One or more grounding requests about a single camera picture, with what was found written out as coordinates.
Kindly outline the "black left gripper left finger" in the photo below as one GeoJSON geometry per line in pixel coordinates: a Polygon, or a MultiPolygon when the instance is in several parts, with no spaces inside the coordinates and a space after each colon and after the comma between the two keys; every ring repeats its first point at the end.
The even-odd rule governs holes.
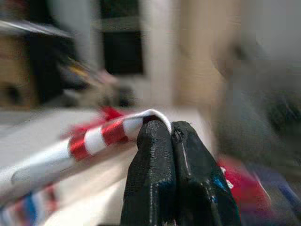
{"type": "Polygon", "coordinates": [[[171,135],[165,124],[144,124],[137,147],[128,169],[121,225],[166,226],[174,221],[176,173],[171,135]]]}

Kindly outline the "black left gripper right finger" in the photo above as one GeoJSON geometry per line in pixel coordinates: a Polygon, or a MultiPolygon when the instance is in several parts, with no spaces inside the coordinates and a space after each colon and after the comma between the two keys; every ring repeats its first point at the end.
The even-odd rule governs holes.
{"type": "Polygon", "coordinates": [[[172,123],[180,226],[239,226],[240,214],[221,168],[195,129],[172,123]]]}

